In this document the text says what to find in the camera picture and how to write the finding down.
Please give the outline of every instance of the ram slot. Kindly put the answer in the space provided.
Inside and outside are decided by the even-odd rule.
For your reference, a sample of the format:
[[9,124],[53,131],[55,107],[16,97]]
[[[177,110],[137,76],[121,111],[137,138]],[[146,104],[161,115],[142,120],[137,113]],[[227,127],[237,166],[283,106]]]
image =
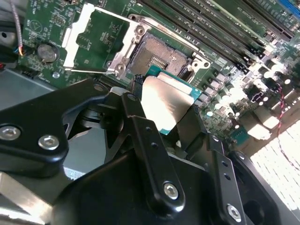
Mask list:
[[225,24],[220,24],[217,20],[213,20],[211,18],[210,12],[205,11],[204,8],[202,9],[194,9],[195,6],[189,5],[184,2],[184,0],[173,0],[173,2],[180,7],[183,7],[184,9],[187,9],[189,12],[192,12],[192,15],[194,16],[195,20],[199,21],[199,18],[203,21],[205,21],[206,26],[210,26],[209,31],[212,32],[213,29],[218,30],[220,33],[223,34],[223,36],[227,36],[230,38],[231,42],[234,42],[242,51],[248,51],[252,53],[253,55],[260,54],[261,52],[258,49],[255,49],[252,45],[250,45],[247,40],[240,38],[236,32],[230,29],[226,29]]
[[207,19],[210,19],[211,21],[213,21],[220,28],[223,28],[223,25],[221,23],[228,24],[231,28],[234,28],[234,30],[239,32],[242,35],[242,37],[237,36],[235,34],[235,31],[232,31],[232,30],[226,30],[226,32],[235,36],[240,42],[244,43],[245,45],[247,43],[246,43],[246,41],[244,41],[244,39],[251,40],[258,46],[259,50],[263,51],[265,44],[261,40],[251,36],[248,32],[244,31],[239,25],[235,24],[232,20],[227,18],[220,11],[217,11],[214,7],[212,7],[206,1],[204,1],[204,0],[198,0],[198,1],[182,0],[182,1],[187,3],[190,7],[194,7],[199,13],[202,13]]
[[287,27],[276,21],[275,18],[270,16],[265,10],[262,9],[260,5],[258,5],[253,0],[233,1],[235,1],[255,19],[264,24],[268,30],[272,31],[275,35],[279,36],[284,41],[290,41],[295,36]]
[[215,42],[218,46],[223,46],[223,48],[227,51],[233,52],[237,55],[237,57],[240,57],[246,63],[250,60],[250,58],[245,54],[245,52],[239,49],[238,45],[216,35],[216,33],[212,31],[212,29],[208,30],[207,27],[205,27],[200,21],[196,21],[195,18],[187,11],[181,10],[180,8],[176,7],[174,5],[173,0],[161,1],[174,11],[174,14],[176,14],[179,20],[183,20],[185,24],[189,24],[191,28],[194,28],[195,30],[199,31],[202,35],[206,36],[207,39]]
[[165,11],[162,10],[162,8],[156,5],[153,1],[139,0],[139,2],[151,8],[153,11],[158,13],[161,17],[169,21],[171,24],[174,24],[178,28],[178,30],[187,33],[193,40],[200,43],[202,47],[205,47],[210,51],[217,53],[219,56],[223,57],[228,62],[231,62],[233,65],[235,65],[239,70],[243,71],[244,73],[248,72],[247,65],[244,63],[244,60],[241,61],[239,60],[239,58],[232,56],[230,52],[227,53],[223,49],[220,49],[215,45],[212,45],[212,43],[208,39],[199,35],[199,33],[197,33],[195,30],[188,28],[184,22],[179,21],[178,19],[174,19],[172,16],[170,16],[169,13],[165,13]]

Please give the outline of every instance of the red and black wire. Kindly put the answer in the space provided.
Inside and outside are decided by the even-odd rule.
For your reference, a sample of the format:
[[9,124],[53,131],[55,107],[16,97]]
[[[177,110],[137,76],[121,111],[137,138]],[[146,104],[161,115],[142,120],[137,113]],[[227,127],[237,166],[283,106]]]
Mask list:
[[286,155],[285,151],[283,151],[283,148],[282,148],[282,145],[281,145],[281,141],[279,139],[279,135],[280,135],[280,130],[281,130],[281,127],[282,127],[282,118],[283,118],[283,115],[285,113],[285,95],[283,93],[283,90],[282,90],[282,87],[280,86],[279,87],[279,94],[280,94],[280,109],[281,109],[281,113],[280,113],[280,116],[279,116],[279,124],[278,124],[278,129],[277,129],[277,139],[278,139],[278,144],[279,144],[279,148],[280,148],[280,151],[281,153],[283,154],[283,156],[286,158],[286,160],[289,162],[289,164],[294,167],[296,170],[300,171],[300,169],[298,167],[296,167],[294,165],[294,163],[292,161],[290,161],[289,157]]

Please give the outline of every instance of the black dimm slot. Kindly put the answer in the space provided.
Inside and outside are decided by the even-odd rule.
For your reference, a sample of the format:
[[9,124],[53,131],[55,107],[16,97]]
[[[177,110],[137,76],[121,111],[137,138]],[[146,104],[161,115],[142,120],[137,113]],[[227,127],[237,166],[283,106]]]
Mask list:
[[178,20],[174,20],[174,18],[172,18],[171,16],[169,16],[168,14],[166,14],[164,11],[162,11],[161,8],[159,8],[155,3],[153,3],[152,1],[148,1],[148,0],[139,0],[139,2],[141,2],[142,4],[148,6],[149,8],[151,8],[152,10],[154,10],[155,12],[157,12],[161,17],[165,18],[166,20],[168,20],[170,23],[175,24],[177,27],[179,27],[180,29],[182,29],[184,32],[189,33],[189,35],[196,40],[197,42],[201,43],[201,45],[205,46],[206,48],[210,49],[212,52],[215,52],[217,54],[219,54],[220,56],[222,56],[224,59],[226,59],[227,61],[231,62],[233,65],[240,67],[240,68],[246,68],[246,66],[244,64],[241,64],[240,61],[238,61],[235,58],[232,58],[232,56],[226,55],[224,54],[223,51],[217,49],[214,46],[211,46],[210,43],[207,42],[206,39],[202,38],[199,36],[198,33],[196,33],[194,30],[192,29],[187,29],[187,26],[183,23],[180,22]]
[[234,46],[226,41],[224,41],[221,37],[217,37],[215,34],[207,30],[205,27],[203,27],[203,24],[199,21],[195,21],[195,18],[192,15],[189,15],[188,13],[184,13],[182,10],[178,9],[174,6],[173,0],[161,0],[161,2],[165,3],[169,8],[171,8],[180,19],[185,19],[187,23],[190,23],[192,26],[194,26],[198,31],[200,31],[203,35],[207,36],[209,40],[212,40],[218,45],[223,45],[223,47],[229,51],[237,54],[242,60],[247,62],[245,58],[249,59],[248,56],[243,52],[239,51],[237,49],[237,46]]
[[209,26],[215,27],[216,29],[218,29],[220,32],[222,32],[223,34],[227,35],[228,37],[230,37],[230,39],[237,43],[238,45],[242,46],[243,48],[245,48],[246,50],[252,52],[253,51],[253,47],[250,46],[247,42],[245,42],[244,40],[242,40],[240,37],[238,37],[234,32],[231,32],[231,30],[225,30],[220,24],[218,24],[216,21],[212,20],[211,18],[209,18],[205,12],[203,10],[195,10],[193,9],[191,5],[185,3],[184,0],[173,0],[174,3],[176,3],[177,5],[181,5],[183,8],[187,8],[189,11],[191,11],[194,15],[196,15],[199,18],[202,18],[205,22],[207,22],[207,24]]
[[261,6],[257,5],[253,0],[234,1],[284,41],[290,41],[295,36],[287,27],[276,21],[275,18],[270,16],[265,10],[261,9]]
[[223,15],[221,12],[217,11],[214,7],[212,7],[211,5],[209,5],[207,2],[205,2],[204,0],[199,0],[199,3],[201,3],[201,5],[203,5],[204,7],[206,7],[210,12],[207,12],[205,9],[203,9],[201,7],[201,5],[197,4],[195,1],[193,0],[181,0],[183,2],[185,2],[186,4],[188,4],[190,7],[195,7],[195,9],[203,14],[208,20],[211,20],[213,23],[215,23],[220,29],[224,30],[225,32],[227,32],[228,34],[232,35],[233,37],[235,37],[237,40],[239,40],[241,43],[243,43],[244,45],[248,46],[251,48],[251,46],[249,46],[249,44],[244,41],[244,39],[242,37],[239,37],[238,35],[236,35],[234,33],[234,31],[231,30],[226,30],[222,27],[222,25],[218,22],[218,20],[210,15],[211,13],[216,15],[218,19],[223,20],[225,23],[233,26],[238,32],[240,32],[243,36],[247,37],[248,39],[252,40],[253,42],[255,42],[257,45],[259,45],[260,47],[264,47],[264,43],[261,42],[260,40],[254,38],[253,36],[249,35],[249,33],[245,32],[240,26],[236,25],[233,21],[231,21],[230,19],[228,19],[225,15]]

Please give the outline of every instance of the green circuit board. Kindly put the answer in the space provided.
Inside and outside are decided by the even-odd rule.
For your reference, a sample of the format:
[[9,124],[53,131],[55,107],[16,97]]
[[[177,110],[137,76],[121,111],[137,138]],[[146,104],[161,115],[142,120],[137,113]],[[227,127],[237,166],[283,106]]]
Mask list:
[[[260,43],[268,45],[270,36],[272,36],[269,28],[243,8],[239,0],[211,0],[205,2],[203,0],[186,0],[190,4],[198,4],[208,12],[211,12],[215,23],[218,26],[212,26],[209,20],[198,19],[198,25],[189,23],[186,18],[195,16],[190,8],[181,5],[180,0],[174,0],[173,4],[180,9],[180,13],[185,17],[179,17],[175,8],[169,8],[168,2],[172,0],[152,0],[148,1],[160,12],[167,12],[166,18],[159,10],[155,10],[151,6],[146,6],[139,0],[75,0],[73,4],[66,3],[65,0],[29,0],[26,19],[23,28],[23,43],[26,47],[36,49],[42,43],[50,43],[59,50],[59,58],[54,63],[44,64],[36,53],[26,54],[19,58],[19,66],[37,71],[37,76],[57,87],[63,88],[71,85],[87,77],[101,78],[104,75],[93,73],[78,73],[66,71],[63,67],[66,51],[61,47],[66,29],[76,22],[80,16],[84,3],[89,2],[95,6],[99,6],[108,11],[128,17],[130,14],[138,14],[151,17],[163,24],[170,30],[180,34],[183,38],[199,47],[204,56],[211,62],[209,69],[200,69],[195,78],[190,83],[192,86],[202,90],[203,84],[213,77],[216,72],[220,72],[228,76],[228,82],[233,83],[241,89],[247,87],[254,80],[259,79],[258,75],[253,73],[243,73],[236,68],[235,63],[245,64],[243,55],[253,57],[245,46],[250,45],[254,48],[261,48]],[[293,34],[289,41],[283,41],[280,37],[272,36],[272,40],[277,40],[276,45],[272,45],[273,51],[271,55],[283,63],[287,70],[295,71],[299,68],[299,48],[300,34],[299,21],[274,0],[255,0],[270,16],[281,22]],[[219,18],[217,14],[221,13],[226,20]],[[175,18],[178,22],[188,26],[188,29],[179,28],[174,24],[170,17]],[[198,30],[197,27],[204,27],[204,31]],[[75,58],[75,68],[80,70],[103,71],[108,68],[115,54],[122,48],[122,40],[128,29],[128,23],[100,12],[94,12],[84,33],[80,34],[77,39],[79,50]],[[243,40],[246,44],[235,41],[228,36],[225,30],[237,37],[237,40]],[[194,39],[191,35],[197,32],[198,39]],[[186,56],[192,58],[193,52],[180,44],[178,41],[162,34],[156,29],[149,31],[159,39],[163,40],[172,48],[179,50]],[[53,73],[60,74],[59,78],[54,78]],[[105,75],[116,83],[126,87],[129,83],[125,80],[118,80],[114,75]],[[241,112],[257,107],[242,98],[237,98],[236,103],[240,106]],[[208,129],[213,133],[221,136],[227,136],[231,133],[231,122],[228,119],[227,111],[215,110],[213,117],[207,117],[202,111],[204,122]]]

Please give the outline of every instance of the screw hole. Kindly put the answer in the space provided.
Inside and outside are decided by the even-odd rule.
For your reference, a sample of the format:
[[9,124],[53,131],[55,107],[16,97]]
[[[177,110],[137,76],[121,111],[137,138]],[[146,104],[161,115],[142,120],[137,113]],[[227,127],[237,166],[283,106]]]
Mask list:
[[222,164],[225,166],[225,167],[228,167],[228,164],[224,161],[222,161]]
[[228,174],[224,173],[224,176],[225,176],[225,178],[226,178],[227,180],[231,180],[231,178],[230,178],[230,176],[229,176]]
[[152,146],[152,148],[154,148],[154,149],[158,149],[158,144],[156,144],[156,143],[154,143],[154,142],[151,144],[151,146]]

